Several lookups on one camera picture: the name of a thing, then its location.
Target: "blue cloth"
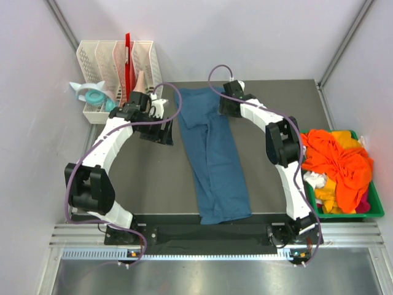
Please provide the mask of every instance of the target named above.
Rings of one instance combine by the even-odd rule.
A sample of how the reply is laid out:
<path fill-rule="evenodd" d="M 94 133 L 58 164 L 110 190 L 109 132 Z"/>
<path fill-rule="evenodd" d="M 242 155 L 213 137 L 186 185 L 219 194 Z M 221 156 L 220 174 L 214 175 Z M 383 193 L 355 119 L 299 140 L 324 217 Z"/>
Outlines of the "blue cloth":
<path fill-rule="evenodd" d="M 180 93 L 183 107 L 178 122 L 192 166 L 201 224 L 249 217 L 250 200 L 238 151 L 227 117 L 218 112 L 220 97 L 210 88 L 183 88 Z M 179 107 L 177 94 L 175 99 Z"/>

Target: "yellow cloth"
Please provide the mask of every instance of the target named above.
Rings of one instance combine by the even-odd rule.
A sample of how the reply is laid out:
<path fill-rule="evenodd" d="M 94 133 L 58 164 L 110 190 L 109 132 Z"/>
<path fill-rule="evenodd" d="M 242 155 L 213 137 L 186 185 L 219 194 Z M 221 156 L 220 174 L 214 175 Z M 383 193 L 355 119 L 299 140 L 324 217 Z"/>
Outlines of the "yellow cloth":
<path fill-rule="evenodd" d="M 344 214 L 343 210 L 337 205 L 336 183 L 327 178 L 326 185 L 322 189 L 315 189 L 315 198 L 322 201 L 322 210 L 325 214 Z"/>
<path fill-rule="evenodd" d="M 332 135 L 343 149 L 361 148 L 362 145 L 351 137 L 350 131 L 332 131 Z"/>
<path fill-rule="evenodd" d="M 350 131 L 332 131 L 333 137 L 343 149 L 361 148 L 362 145 L 351 137 Z M 327 178 L 326 185 L 322 189 L 315 189 L 315 198 L 322 201 L 322 210 L 325 214 L 344 214 L 343 210 L 337 205 L 336 183 Z"/>

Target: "white robotic arm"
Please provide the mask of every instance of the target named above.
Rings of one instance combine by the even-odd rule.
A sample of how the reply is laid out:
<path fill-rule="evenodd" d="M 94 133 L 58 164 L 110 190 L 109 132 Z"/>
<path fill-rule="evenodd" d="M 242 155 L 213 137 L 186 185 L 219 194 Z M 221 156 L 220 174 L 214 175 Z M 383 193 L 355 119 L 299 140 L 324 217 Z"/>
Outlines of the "white robotic arm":
<path fill-rule="evenodd" d="M 264 107 L 264 105 L 255 98 L 247 100 L 247 102 Z M 258 128 L 263 132 L 265 132 L 268 124 L 278 123 L 283 119 L 281 116 L 273 114 L 272 112 L 267 112 L 245 103 L 240 105 L 240 112 L 243 118 L 256 124 L 256 126 L 258 126 Z M 287 214 L 293 220 L 296 220 L 297 218 L 304 218 L 310 214 L 310 209 L 294 184 L 294 175 L 297 165 L 297 162 L 288 164 L 287 168 L 282 165 L 275 165 L 280 174 L 282 186 L 284 188 L 287 202 Z M 302 192 L 305 193 L 301 174 L 297 175 L 296 182 L 301 187 Z"/>
<path fill-rule="evenodd" d="M 89 214 L 109 224 L 123 228 L 132 228 L 133 215 L 124 210 L 115 201 L 114 190 L 107 177 L 111 165 L 124 142 L 134 134 L 141 132 L 141 138 L 163 144 L 173 144 L 171 140 L 171 122 L 161 130 L 161 125 L 119 128 L 130 122 L 151 122 L 161 120 L 167 100 L 157 99 L 156 95 L 145 95 L 140 92 L 131 93 L 130 102 L 122 108 L 115 108 L 106 121 L 104 130 L 95 143 L 102 141 L 90 153 L 79 168 L 79 177 L 73 182 L 69 198 L 71 206 L 86 210 Z M 75 164 L 68 164 L 65 169 L 66 182 Z"/>
<path fill-rule="evenodd" d="M 244 83 L 242 82 L 231 81 L 224 85 L 224 89 L 226 95 L 232 96 L 234 93 L 240 93 L 239 95 L 244 101 L 263 106 L 252 95 L 244 95 Z M 145 140 L 172 145 L 172 122 L 166 123 L 164 130 L 161 130 L 161 125 L 144 125 L 134 128 L 127 126 L 119 128 L 109 136 L 107 134 L 129 122 L 161 120 L 166 102 L 166 100 L 157 100 L 155 96 L 133 92 L 129 103 L 122 108 L 115 108 L 111 112 L 104 130 L 96 142 L 105 140 L 84 159 L 72 182 L 69 198 L 71 206 L 83 209 L 110 224 L 133 228 L 133 223 L 135 223 L 133 215 L 115 201 L 114 189 L 108 178 L 109 169 L 124 142 L 135 131 L 141 132 L 141 138 Z M 294 221 L 290 226 L 291 234 L 298 236 L 313 229 L 315 222 L 310 218 L 310 208 L 293 182 L 298 165 L 297 161 L 294 160 L 298 159 L 298 156 L 296 157 L 299 149 L 298 142 L 288 142 L 281 139 L 283 130 L 283 133 L 290 133 L 288 124 L 285 124 L 285 121 L 279 115 L 225 98 L 221 98 L 219 111 L 221 114 L 246 118 L 266 133 L 267 154 L 280 174 L 286 197 L 287 215 Z M 69 175 L 74 167 L 75 164 L 71 163 L 66 167 L 66 182 L 68 182 Z M 300 174 L 298 174 L 296 181 L 301 187 L 300 190 L 304 193 Z"/>

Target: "pink object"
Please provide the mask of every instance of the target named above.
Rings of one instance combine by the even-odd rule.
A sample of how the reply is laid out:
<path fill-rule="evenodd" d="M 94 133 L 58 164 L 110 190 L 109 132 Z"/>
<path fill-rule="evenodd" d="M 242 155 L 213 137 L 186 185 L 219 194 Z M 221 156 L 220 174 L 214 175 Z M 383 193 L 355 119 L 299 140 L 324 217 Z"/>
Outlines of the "pink object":
<path fill-rule="evenodd" d="M 356 213 L 367 213 L 370 211 L 370 204 L 367 202 L 368 199 L 368 189 L 367 191 L 363 194 L 360 203 L 356 207 Z"/>

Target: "metal surface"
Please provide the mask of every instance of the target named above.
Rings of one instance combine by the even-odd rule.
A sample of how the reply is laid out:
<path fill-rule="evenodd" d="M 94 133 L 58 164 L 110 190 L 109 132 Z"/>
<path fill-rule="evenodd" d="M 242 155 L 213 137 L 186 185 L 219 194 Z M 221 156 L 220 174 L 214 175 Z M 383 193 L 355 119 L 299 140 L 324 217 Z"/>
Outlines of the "metal surface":
<path fill-rule="evenodd" d="M 56 2 L 56 0 L 44 0 L 44 2 L 48 5 L 50 12 L 58 23 L 60 29 L 62 30 L 65 38 L 69 42 L 69 45 L 76 51 L 79 46 L 78 40 L 75 38 L 74 33 L 69 27 L 66 19 L 64 18 L 61 10 Z"/>
<path fill-rule="evenodd" d="M 376 276 L 383 294 L 393 294 L 393 266 L 385 248 L 370 248 Z"/>
<path fill-rule="evenodd" d="M 336 124 L 334 122 L 334 118 L 332 115 L 332 111 L 330 110 L 330 106 L 327 102 L 326 93 L 322 87 L 318 86 L 318 84 L 316 84 L 316 87 L 318 89 L 319 98 L 321 99 L 321 103 L 325 111 L 325 116 L 327 119 L 327 123 L 329 124 L 329 129 L 336 130 Z"/>
<path fill-rule="evenodd" d="M 384 247 L 376 222 L 322 223 L 323 248 Z"/>
<path fill-rule="evenodd" d="M 62 255 L 62 248 L 49 249 L 44 275 L 41 276 L 41 281 L 39 282 L 36 291 L 37 295 L 47 295 L 52 293 Z"/>
<path fill-rule="evenodd" d="M 207 87 L 206 82 L 174 83 L 177 87 Z M 314 81 L 246 81 L 246 92 L 269 108 L 298 120 L 300 129 L 328 129 Z M 173 90 L 165 116 L 175 112 Z M 265 134 L 246 119 L 230 118 L 254 213 L 285 212 L 282 183 L 265 151 Z M 112 164 L 109 176 L 116 200 L 132 213 L 197 213 L 197 197 L 191 167 L 185 154 L 177 120 L 173 124 L 174 146 L 162 146 L 132 136 Z"/>
<path fill-rule="evenodd" d="M 345 50 L 347 49 L 349 43 L 351 42 L 352 38 L 356 34 L 357 30 L 359 29 L 360 25 L 362 24 L 365 16 L 367 15 L 368 11 L 372 8 L 373 3 L 375 0 L 366 0 L 364 1 L 363 6 L 360 8 L 359 13 L 357 14 L 354 22 L 352 23 L 351 27 L 349 28 L 348 33 L 345 35 L 343 42 L 341 42 L 339 48 L 337 49 L 332 61 L 329 63 L 319 85 L 323 88 L 325 87 L 327 81 L 329 80 L 330 75 L 332 75 L 334 69 L 336 68 L 337 64 L 340 62 Z"/>
<path fill-rule="evenodd" d="M 288 262 L 144 261 L 135 268 L 102 261 L 62 261 L 53 295 L 382 294 L 367 249 L 322 249 L 306 269 Z"/>

